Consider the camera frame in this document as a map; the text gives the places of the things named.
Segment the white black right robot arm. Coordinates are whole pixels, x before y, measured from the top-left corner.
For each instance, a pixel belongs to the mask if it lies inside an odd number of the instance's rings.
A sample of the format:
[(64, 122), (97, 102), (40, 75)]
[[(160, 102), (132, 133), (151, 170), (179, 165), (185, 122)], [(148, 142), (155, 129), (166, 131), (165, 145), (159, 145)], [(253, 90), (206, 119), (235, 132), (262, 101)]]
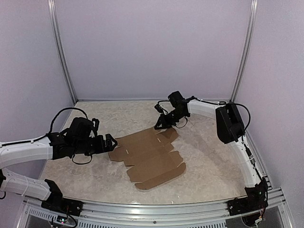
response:
[(253, 211), (261, 203), (266, 203), (268, 184), (247, 142), (248, 125), (243, 123), (238, 110), (241, 105), (225, 101), (209, 102), (195, 96), (184, 98), (179, 91), (171, 93), (166, 101), (172, 105), (173, 110), (168, 112), (161, 106), (162, 101), (158, 101), (154, 108), (160, 117), (154, 128), (160, 130), (176, 127), (180, 119), (188, 119), (191, 114), (215, 119), (218, 139), (234, 153), (242, 171), (247, 193), (243, 207)]

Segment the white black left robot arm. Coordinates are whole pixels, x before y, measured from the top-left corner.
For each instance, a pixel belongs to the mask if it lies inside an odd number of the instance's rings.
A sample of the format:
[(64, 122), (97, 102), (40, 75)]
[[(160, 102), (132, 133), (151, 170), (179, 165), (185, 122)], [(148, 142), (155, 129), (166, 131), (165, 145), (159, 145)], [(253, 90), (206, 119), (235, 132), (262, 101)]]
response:
[(47, 202), (56, 211), (62, 211), (66, 200), (52, 180), (36, 180), (14, 173), (9, 166), (36, 160), (74, 158), (83, 154), (90, 158), (95, 154), (111, 152), (118, 145), (110, 134), (98, 134), (99, 120), (76, 117), (61, 132), (49, 132), (39, 138), (0, 144), (0, 191), (36, 198)]

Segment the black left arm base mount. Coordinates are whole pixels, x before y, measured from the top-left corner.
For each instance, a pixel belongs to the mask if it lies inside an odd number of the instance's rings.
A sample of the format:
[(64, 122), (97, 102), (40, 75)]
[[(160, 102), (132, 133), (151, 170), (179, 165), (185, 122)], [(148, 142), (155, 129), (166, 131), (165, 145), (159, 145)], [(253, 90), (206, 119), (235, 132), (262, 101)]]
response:
[(59, 202), (42, 201), (41, 207), (50, 211), (60, 212), (72, 216), (80, 216), (83, 202), (74, 199), (62, 198)]

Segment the brown cardboard box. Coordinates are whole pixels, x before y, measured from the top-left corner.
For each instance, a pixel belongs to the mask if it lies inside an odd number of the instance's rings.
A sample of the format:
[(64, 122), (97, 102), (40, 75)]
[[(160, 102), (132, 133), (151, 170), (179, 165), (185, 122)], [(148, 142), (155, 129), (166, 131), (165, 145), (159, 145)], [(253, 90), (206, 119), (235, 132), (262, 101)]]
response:
[(110, 160), (123, 162), (127, 175), (139, 190), (149, 190), (168, 182), (186, 170), (186, 163), (172, 143), (179, 137), (174, 128), (153, 127), (117, 138)]

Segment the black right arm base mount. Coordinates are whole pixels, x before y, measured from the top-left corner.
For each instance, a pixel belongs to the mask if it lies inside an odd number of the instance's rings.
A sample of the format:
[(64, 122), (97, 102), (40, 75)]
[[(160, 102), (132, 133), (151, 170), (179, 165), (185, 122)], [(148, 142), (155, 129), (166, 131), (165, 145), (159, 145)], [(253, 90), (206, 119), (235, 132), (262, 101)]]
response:
[(230, 216), (249, 213), (256, 210), (265, 209), (268, 207), (266, 197), (261, 199), (253, 199), (249, 196), (244, 198), (234, 198), (227, 202), (228, 211)]

